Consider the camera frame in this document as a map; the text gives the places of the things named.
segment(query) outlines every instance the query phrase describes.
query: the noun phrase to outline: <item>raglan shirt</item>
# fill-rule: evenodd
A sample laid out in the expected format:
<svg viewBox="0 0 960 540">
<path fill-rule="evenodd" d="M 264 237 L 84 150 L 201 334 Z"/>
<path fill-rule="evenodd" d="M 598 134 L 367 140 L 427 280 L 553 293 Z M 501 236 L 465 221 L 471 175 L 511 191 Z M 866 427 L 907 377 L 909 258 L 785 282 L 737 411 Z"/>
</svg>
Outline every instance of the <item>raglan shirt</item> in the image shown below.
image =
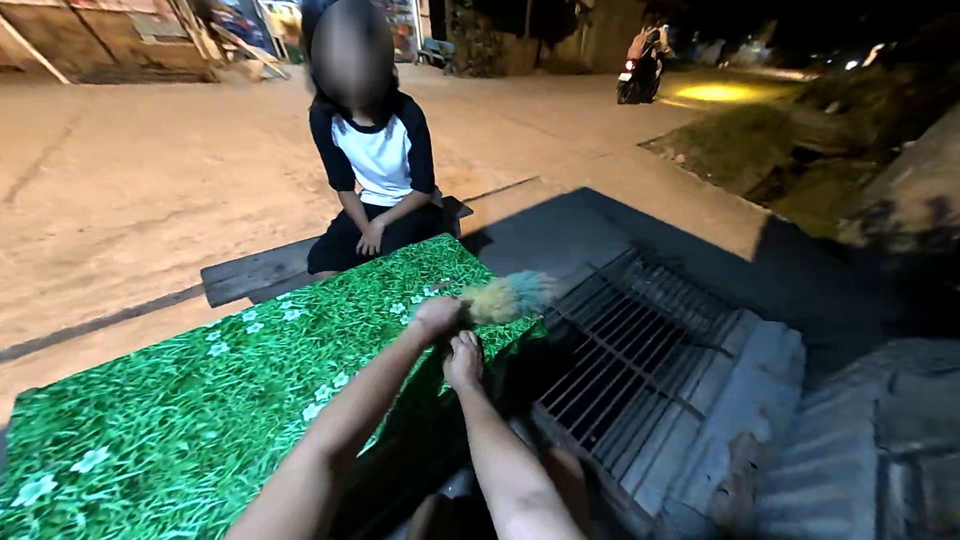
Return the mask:
<svg viewBox="0 0 960 540">
<path fill-rule="evenodd" d="M 310 131 L 335 190 L 353 191 L 360 184 L 360 200 L 379 207 L 392 207 L 415 190 L 441 203 L 426 117 L 412 97 L 399 93 L 390 119 L 369 127 L 312 110 Z"/>
</svg>

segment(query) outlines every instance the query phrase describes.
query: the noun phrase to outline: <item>black sleeve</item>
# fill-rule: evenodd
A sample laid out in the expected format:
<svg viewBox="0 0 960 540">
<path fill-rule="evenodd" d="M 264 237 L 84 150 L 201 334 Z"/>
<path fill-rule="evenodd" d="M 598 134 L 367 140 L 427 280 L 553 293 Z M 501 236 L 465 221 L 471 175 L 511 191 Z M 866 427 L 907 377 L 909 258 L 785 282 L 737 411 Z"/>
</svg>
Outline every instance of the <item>black sleeve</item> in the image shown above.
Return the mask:
<svg viewBox="0 0 960 540">
<path fill-rule="evenodd" d="M 344 151 L 333 143 L 333 118 L 322 110 L 310 112 L 310 132 L 313 142 L 320 150 L 320 159 L 324 161 L 326 178 L 330 187 L 337 191 L 353 191 L 356 188 L 356 176 Z"/>
<path fill-rule="evenodd" d="M 414 99 L 400 94 L 396 117 L 403 122 L 410 137 L 410 187 L 420 193 L 432 195 L 437 188 L 433 176 L 433 148 L 430 146 L 430 130 L 426 127 L 426 116 Z"/>
</svg>

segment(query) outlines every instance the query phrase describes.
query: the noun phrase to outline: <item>grass print tablecloth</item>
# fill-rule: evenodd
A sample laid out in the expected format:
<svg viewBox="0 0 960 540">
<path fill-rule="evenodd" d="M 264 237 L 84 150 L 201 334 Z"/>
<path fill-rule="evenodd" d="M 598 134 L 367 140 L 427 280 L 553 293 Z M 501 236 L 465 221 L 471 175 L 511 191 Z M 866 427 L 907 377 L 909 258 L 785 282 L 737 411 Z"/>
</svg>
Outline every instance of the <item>grass print tablecloth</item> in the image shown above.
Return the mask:
<svg viewBox="0 0 960 540">
<path fill-rule="evenodd" d="M 401 332 L 425 287 L 452 280 L 440 294 L 456 294 L 491 277 L 438 236 L 24 392 L 7 434 L 0 538 L 222 535 L 323 405 Z M 487 358 L 533 324 L 478 328 Z"/>
</svg>

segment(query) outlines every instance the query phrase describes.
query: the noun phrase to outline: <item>colorful feathers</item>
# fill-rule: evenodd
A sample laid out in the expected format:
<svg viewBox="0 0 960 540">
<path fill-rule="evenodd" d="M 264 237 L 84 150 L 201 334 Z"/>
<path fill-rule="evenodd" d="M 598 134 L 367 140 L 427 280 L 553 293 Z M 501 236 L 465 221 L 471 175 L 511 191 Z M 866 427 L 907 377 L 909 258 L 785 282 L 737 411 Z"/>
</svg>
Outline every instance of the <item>colorful feathers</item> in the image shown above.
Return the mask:
<svg viewBox="0 0 960 540">
<path fill-rule="evenodd" d="M 472 285 L 460 294 L 471 301 L 470 319 L 476 324 L 503 324 L 544 311 L 554 299 L 556 281 L 540 272 L 524 270 L 486 285 Z"/>
</svg>

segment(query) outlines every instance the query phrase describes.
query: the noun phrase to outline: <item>metal grate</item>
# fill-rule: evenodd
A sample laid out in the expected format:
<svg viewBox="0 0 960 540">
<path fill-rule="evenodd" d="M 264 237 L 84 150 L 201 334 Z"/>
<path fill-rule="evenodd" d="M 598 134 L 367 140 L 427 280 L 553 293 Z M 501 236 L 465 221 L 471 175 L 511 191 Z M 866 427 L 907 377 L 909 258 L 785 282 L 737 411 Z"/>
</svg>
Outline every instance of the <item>metal grate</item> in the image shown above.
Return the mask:
<svg viewBox="0 0 960 540">
<path fill-rule="evenodd" d="M 725 353 L 734 314 L 630 250 L 546 313 L 554 349 L 569 352 L 572 367 L 538 408 L 633 498 L 683 412 L 703 421 L 688 400 L 710 359 Z"/>
</svg>

